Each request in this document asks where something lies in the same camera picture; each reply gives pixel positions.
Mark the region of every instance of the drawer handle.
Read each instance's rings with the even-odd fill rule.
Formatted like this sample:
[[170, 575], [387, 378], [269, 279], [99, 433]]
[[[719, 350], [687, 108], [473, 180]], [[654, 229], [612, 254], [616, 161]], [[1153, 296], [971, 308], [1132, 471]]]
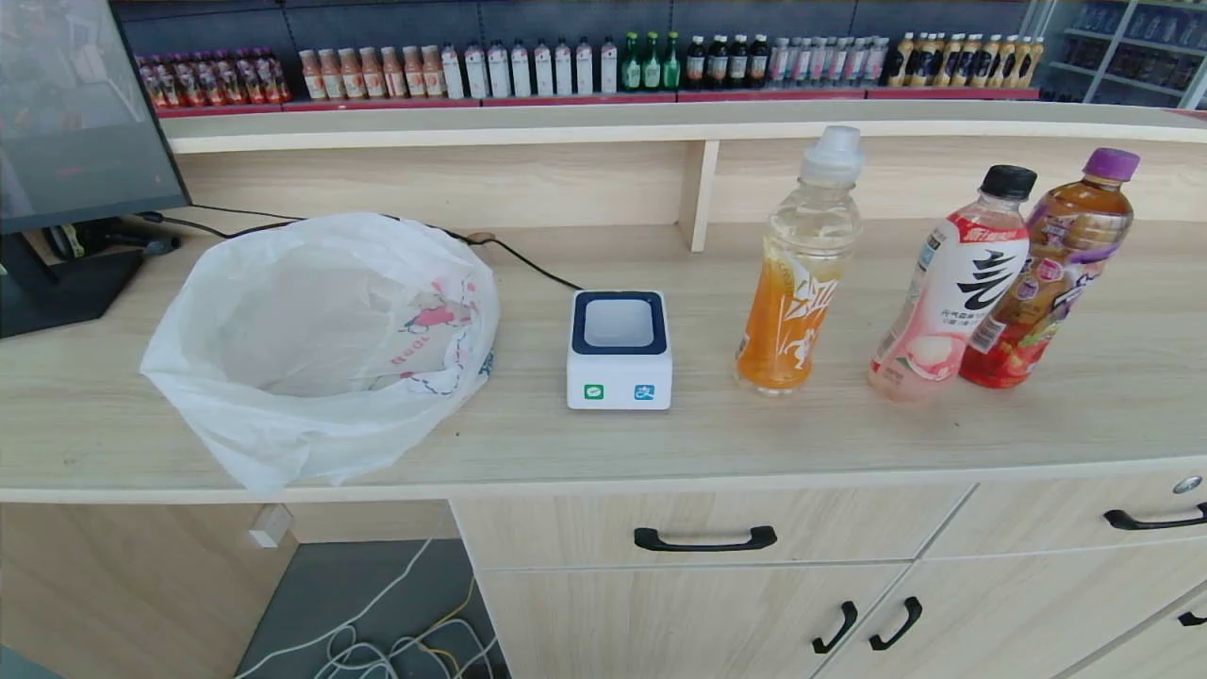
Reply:
[[1199, 617], [1188, 610], [1178, 616], [1178, 622], [1180, 622], [1183, 627], [1199, 627], [1200, 625], [1207, 622], [1207, 617]]
[[891, 639], [886, 642], [880, 638], [880, 634], [876, 634], [875, 637], [868, 639], [868, 642], [871, 644], [871, 650], [887, 651], [893, 646], [893, 644], [899, 642], [900, 638], [904, 637], [906, 632], [909, 632], [909, 628], [912, 627], [915, 622], [922, 619], [922, 603], [917, 601], [917, 597], [910, 597], [905, 599], [905, 613], [909, 615], [909, 617], [905, 619], [905, 625], [902, 625], [902, 628], [898, 630], [897, 633], [893, 634]]
[[814, 650], [817, 655], [826, 655], [834, 650], [834, 646], [846, 637], [846, 633], [855, 627], [855, 621], [859, 619], [859, 609], [855, 608], [855, 602], [842, 602], [842, 627], [839, 627], [838, 634], [834, 634], [834, 639], [830, 643], [826, 643], [821, 637], [814, 639]]
[[1110, 510], [1102, 515], [1110, 526], [1120, 531], [1160, 531], [1161, 528], [1183, 528], [1186, 526], [1207, 526], [1207, 503], [1195, 508], [1203, 513], [1202, 519], [1183, 519], [1180, 521], [1136, 521], [1124, 510]]
[[746, 552], [765, 550], [779, 540], [770, 526], [751, 528], [751, 539], [737, 545], [671, 545], [658, 537], [655, 528], [636, 528], [632, 532], [632, 544], [652, 552]]

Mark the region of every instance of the monitor stand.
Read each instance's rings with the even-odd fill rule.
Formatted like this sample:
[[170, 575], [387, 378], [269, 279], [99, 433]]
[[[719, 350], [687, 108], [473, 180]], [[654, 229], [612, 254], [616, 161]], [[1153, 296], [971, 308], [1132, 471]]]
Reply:
[[0, 336], [98, 318], [142, 264], [142, 251], [47, 264], [21, 233], [0, 235]]

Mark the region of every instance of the computer screen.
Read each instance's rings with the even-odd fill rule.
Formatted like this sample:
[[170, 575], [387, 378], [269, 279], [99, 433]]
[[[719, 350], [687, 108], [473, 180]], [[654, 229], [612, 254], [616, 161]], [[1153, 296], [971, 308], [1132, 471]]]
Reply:
[[188, 203], [106, 0], [0, 0], [0, 233]]

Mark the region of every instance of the black cable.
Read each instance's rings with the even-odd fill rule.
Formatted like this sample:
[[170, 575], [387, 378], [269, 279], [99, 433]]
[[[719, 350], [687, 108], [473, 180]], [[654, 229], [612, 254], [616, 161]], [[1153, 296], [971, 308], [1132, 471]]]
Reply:
[[[301, 221], [303, 218], [303, 217], [292, 217], [292, 216], [287, 216], [287, 215], [278, 215], [278, 213], [274, 213], [274, 212], [257, 212], [255, 210], [237, 210], [234, 207], [218, 207], [218, 206], [214, 206], [214, 205], [199, 205], [197, 203], [192, 203], [192, 206], [193, 207], [202, 207], [202, 209], [205, 209], [205, 210], [218, 210], [218, 211], [223, 211], [223, 212], [237, 212], [237, 213], [245, 213], [245, 215], [258, 215], [258, 216], [266, 216], [266, 217], [278, 217], [278, 218], [285, 218], [285, 219], [288, 219], [288, 221], [280, 221], [280, 222], [275, 222], [275, 223], [266, 223], [266, 224], [262, 224], [262, 226], [253, 226], [251, 228], [245, 228], [243, 230], [237, 230], [234, 233], [223, 233], [223, 232], [214, 228], [212, 226], [205, 226], [204, 223], [197, 223], [196, 221], [188, 221], [186, 218], [169, 217], [169, 216], [167, 216], [164, 213], [161, 213], [161, 212], [139, 212], [139, 216], [142, 217], [142, 218], [145, 218], [145, 219], [147, 219], [147, 221], [150, 221], [150, 222], [153, 222], [153, 223], [167, 222], [167, 223], [175, 223], [175, 224], [179, 224], [179, 226], [187, 226], [189, 228], [197, 228], [197, 229], [204, 230], [206, 233], [217, 235], [218, 238], [222, 238], [223, 240], [229, 240], [232, 238], [238, 238], [240, 235], [246, 235], [249, 233], [256, 233], [257, 230], [268, 230], [270, 228], [278, 228], [278, 227], [281, 227], [281, 226], [286, 226], [288, 223], [293, 223], [295, 221]], [[398, 217], [396, 217], [393, 215], [385, 215], [385, 213], [383, 213], [383, 216], [387, 216], [387, 217], [390, 217], [390, 218], [392, 218], [395, 221], [401, 221]], [[565, 277], [561, 277], [560, 275], [558, 275], [555, 273], [552, 273], [552, 271], [542, 268], [540, 264], [537, 264], [532, 259], [530, 259], [530, 258], [525, 257], [524, 254], [521, 254], [518, 250], [515, 250], [515, 247], [512, 247], [511, 245], [508, 245], [507, 242], [503, 242], [502, 240], [500, 240], [498, 238], [496, 238], [494, 235], [491, 235], [489, 238], [474, 239], [474, 238], [470, 238], [467, 235], [461, 235], [460, 233], [449, 230], [447, 228], [441, 228], [438, 226], [432, 226], [430, 223], [425, 223], [424, 226], [426, 226], [428, 228], [436, 228], [436, 229], [443, 230], [450, 238], [460, 240], [461, 242], [465, 242], [466, 245], [486, 245], [489, 242], [494, 242], [494, 244], [498, 245], [500, 247], [502, 247], [502, 248], [507, 250], [508, 252], [511, 252], [511, 254], [513, 257], [515, 257], [517, 259], [519, 259], [519, 261], [524, 262], [525, 264], [530, 265], [532, 268], [532, 270], [540, 273], [541, 275], [548, 277], [549, 280], [553, 280], [554, 282], [559, 282], [561, 285], [565, 285], [566, 287], [570, 287], [571, 289], [582, 289], [582, 286], [576, 285], [576, 283], [566, 280]]]

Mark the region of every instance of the white cable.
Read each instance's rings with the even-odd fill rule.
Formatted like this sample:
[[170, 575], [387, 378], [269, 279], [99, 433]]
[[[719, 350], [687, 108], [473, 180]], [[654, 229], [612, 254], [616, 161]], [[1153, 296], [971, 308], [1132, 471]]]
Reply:
[[[424, 540], [424, 544], [419, 548], [419, 551], [415, 552], [415, 556], [410, 557], [410, 561], [407, 562], [407, 567], [402, 570], [402, 574], [395, 578], [389, 585], [383, 587], [381, 591], [378, 592], [378, 595], [373, 597], [373, 599], [371, 599], [369, 603], [366, 604], [360, 613], [349, 617], [344, 622], [340, 622], [336, 627], [332, 627], [327, 632], [323, 632], [322, 634], [315, 637], [314, 639], [310, 639], [309, 642], [297, 644], [286, 649], [278, 649], [266, 655], [263, 658], [261, 658], [260, 662], [251, 666], [247, 671], [235, 675], [234, 679], [247, 679], [252, 672], [256, 672], [257, 669], [263, 667], [268, 661], [275, 657], [280, 657], [282, 655], [287, 655], [295, 651], [299, 651], [302, 649], [310, 648], [317, 644], [319, 642], [322, 642], [323, 639], [327, 640], [327, 662], [321, 668], [319, 668], [319, 672], [315, 673], [314, 679], [332, 679], [339, 672], [357, 671], [357, 669], [362, 671], [361, 674], [357, 677], [357, 679], [368, 679], [369, 675], [377, 669], [381, 669], [385, 673], [384, 679], [401, 679], [398, 677], [398, 673], [393, 669], [393, 666], [391, 665], [391, 660], [395, 656], [402, 655], [404, 651], [420, 644], [420, 642], [422, 642], [424, 638], [437, 632], [438, 630], [443, 630], [449, 625], [461, 625], [470, 632], [470, 636], [471, 638], [473, 638], [473, 642], [478, 646], [479, 651], [477, 655], [470, 658], [470, 662], [467, 662], [463, 667], [461, 667], [460, 672], [457, 672], [456, 675], [449, 674], [449, 669], [448, 667], [445, 667], [444, 661], [441, 660], [433, 650], [427, 649], [425, 646], [419, 646], [420, 651], [422, 651], [426, 656], [431, 657], [437, 665], [441, 666], [441, 669], [444, 672], [444, 677], [447, 679], [459, 679], [462, 674], [465, 674], [466, 669], [468, 669], [478, 660], [483, 658], [488, 652], [490, 652], [490, 649], [494, 648], [494, 645], [498, 640], [497, 636], [492, 638], [489, 644], [483, 646], [482, 639], [478, 637], [477, 632], [474, 632], [473, 627], [470, 626], [470, 624], [466, 622], [465, 620], [454, 617], [450, 620], [445, 620], [444, 622], [435, 627], [428, 628], [418, 637], [409, 637], [409, 636], [402, 637], [390, 646], [390, 652], [383, 652], [381, 649], [368, 642], [357, 642], [356, 627], [354, 627], [354, 624], [357, 620], [363, 617], [365, 614], [367, 614], [374, 605], [377, 605], [379, 601], [381, 601], [381, 597], [384, 597], [386, 593], [390, 592], [390, 590], [392, 590], [396, 585], [398, 585], [400, 583], [406, 580], [408, 575], [410, 575], [410, 569], [414, 568], [415, 563], [419, 561], [419, 557], [424, 556], [424, 552], [427, 551], [427, 548], [432, 544], [432, 540], [436, 539], [436, 535], [439, 534], [441, 528], [444, 525], [445, 516], [447, 515], [441, 516], [441, 520], [439, 522], [437, 522], [436, 529], [432, 532], [432, 535], [428, 537], [426, 540]], [[351, 633], [351, 643], [344, 650], [334, 652], [332, 644], [345, 630]], [[365, 662], [355, 662], [355, 663], [348, 662], [348, 658], [350, 658], [351, 655], [357, 650], [367, 651], [377, 657], [374, 660]], [[494, 668], [491, 667], [489, 660], [486, 660], [485, 662], [486, 662], [486, 673], [490, 677], [490, 679], [494, 679], [495, 678]]]

